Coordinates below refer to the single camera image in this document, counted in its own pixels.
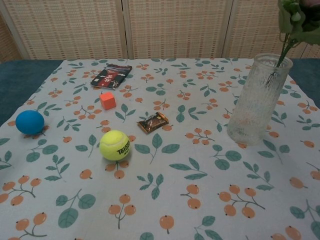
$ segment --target woven panel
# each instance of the woven panel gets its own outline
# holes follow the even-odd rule
[[[303,58],[316,58],[320,59],[320,46],[319,45],[310,45],[308,46],[303,55]]]
[[[223,57],[253,58],[260,53],[280,54],[278,0],[236,0],[230,35]],[[288,57],[300,58],[306,44],[291,49]]]
[[[127,57],[120,0],[3,1],[31,59]]]
[[[128,3],[134,58],[220,57],[222,49],[217,47],[224,31],[226,0]]]
[[[21,59],[17,46],[0,15],[0,62]]]

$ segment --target yellow tennis ball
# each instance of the yellow tennis ball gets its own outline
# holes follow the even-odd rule
[[[122,131],[111,130],[102,136],[99,149],[106,159],[118,161],[129,153],[130,141]]]

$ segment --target table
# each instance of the table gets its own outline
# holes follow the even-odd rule
[[[288,77],[263,142],[226,133],[252,62],[63,61],[0,127],[1,239],[320,239],[313,101]],[[107,63],[133,69],[105,111],[90,80]],[[42,134],[15,128],[28,109]],[[136,122],[156,111],[169,124],[147,135]],[[111,129],[131,140],[116,164],[98,148]]]

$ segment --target blue ball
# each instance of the blue ball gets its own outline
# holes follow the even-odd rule
[[[15,119],[16,128],[23,134],[34,135],[41,132],[45,126],[44,117],[37,111],[26,110]]]

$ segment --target glass vase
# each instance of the glass vase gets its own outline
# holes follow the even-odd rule
[[[277,54],[259,54],[227,126],[236,143],[255,145],[263,138],[293,62],[284,58],[279,67]]]

